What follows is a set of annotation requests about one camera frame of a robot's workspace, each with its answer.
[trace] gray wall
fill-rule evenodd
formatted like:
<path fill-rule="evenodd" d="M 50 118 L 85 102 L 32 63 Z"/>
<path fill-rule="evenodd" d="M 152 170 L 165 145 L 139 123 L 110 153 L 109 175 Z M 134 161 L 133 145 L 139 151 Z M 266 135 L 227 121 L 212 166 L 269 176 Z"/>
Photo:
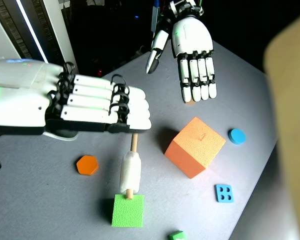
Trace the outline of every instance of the gray wall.
<path fill-rule="evenodd" d="M 277 148 L 229 240 L 300 240 L 292 202 L 280 171 Z"/>

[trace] green cube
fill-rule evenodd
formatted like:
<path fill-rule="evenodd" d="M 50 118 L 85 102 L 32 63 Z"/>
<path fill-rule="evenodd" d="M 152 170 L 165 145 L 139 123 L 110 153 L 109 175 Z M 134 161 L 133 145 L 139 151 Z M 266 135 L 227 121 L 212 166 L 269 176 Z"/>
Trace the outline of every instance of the green cube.
<path fill-rule="evenodd" d="M 126 199 L 125 195 L 116 194 L 114 197 L 112 227 L 142 228 L 144 218 L 144 196 L 134 195 Z"/>
<path fill-rule="evenodd" d="M 183 231 L 177 231 L 169 235 L 171 240 L 187 240 L 186 235 Z"/>

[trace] gray table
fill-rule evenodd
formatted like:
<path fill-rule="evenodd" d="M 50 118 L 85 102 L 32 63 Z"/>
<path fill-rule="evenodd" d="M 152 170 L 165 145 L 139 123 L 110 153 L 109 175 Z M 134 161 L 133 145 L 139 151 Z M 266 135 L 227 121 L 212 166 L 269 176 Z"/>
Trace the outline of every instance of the gray table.
<path fill-rule="evenodd" d="M 131 135 L 81 132 L 73 142 L 2 136 L 0 240 L 165 240 L 177 230 L 186 231 L 189 240 L 228 239 L 277 136 L 264 74 L 219 44 L 214 47 L 218 96 L 195 105 L 182 101 L 170 45 L 151 75 L 145 74 L 148 54 L 115 71 L 129 85 L 142 88 L 150 104 L 152 128 L 138 141 L 143 228 L 112 228 L 110 223 L 121 159 L 130 149 Z M 227 142 L 207 170 L 189 179 L 163 150 L 194 116 Z M 228 140 L 231 128 L 246 133 L 245 144 Z M 76 172 L 74 162 L 82 155 L 98 158 L 95 175 Z M 218 203 L 215 184 L 231 185 L 234 203 Z"/>

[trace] blue round block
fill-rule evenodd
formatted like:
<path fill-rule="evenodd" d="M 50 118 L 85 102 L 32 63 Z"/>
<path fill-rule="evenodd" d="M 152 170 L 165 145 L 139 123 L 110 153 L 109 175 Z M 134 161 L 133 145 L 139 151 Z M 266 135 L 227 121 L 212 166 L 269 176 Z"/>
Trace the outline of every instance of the blue round block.
<path fill-rule="evenodd" d="M 246 141 L 246 135 L 243 131 L 238 128 L 232 129 L 229 132 L 229 139 L 234 144 L 243 144 Z"/>

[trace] white robotic hand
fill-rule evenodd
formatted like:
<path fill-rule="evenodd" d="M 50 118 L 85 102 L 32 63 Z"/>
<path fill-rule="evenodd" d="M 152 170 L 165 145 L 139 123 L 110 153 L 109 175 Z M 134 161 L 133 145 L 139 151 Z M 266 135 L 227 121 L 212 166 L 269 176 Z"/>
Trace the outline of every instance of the white robotic hand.
<path fill-rule="evenodd" d="M 31 59 L 0 61 L 0 135 L 58 136 L 77 131 L 140 133 L 151 128 L 145 92 Z"/>
<path fill-rule="evenodd" d="M 151 74 L 157 68 L 159 57 L 171 34 L 183 100 L 187 103 L 191 98 L 195 102 L 209 97 L 214 99 L 217 96 L 217 86 L 212 59 L 213 42 L 206 26 L 198 20 L 203 9 L 196 6 L 194 0 L 181 0 L 177 3 L 171 1 L 169 9 L 173 16 L 166 17 L 160 23 L 161 29 L 153 40 L 145 71 Z"/>

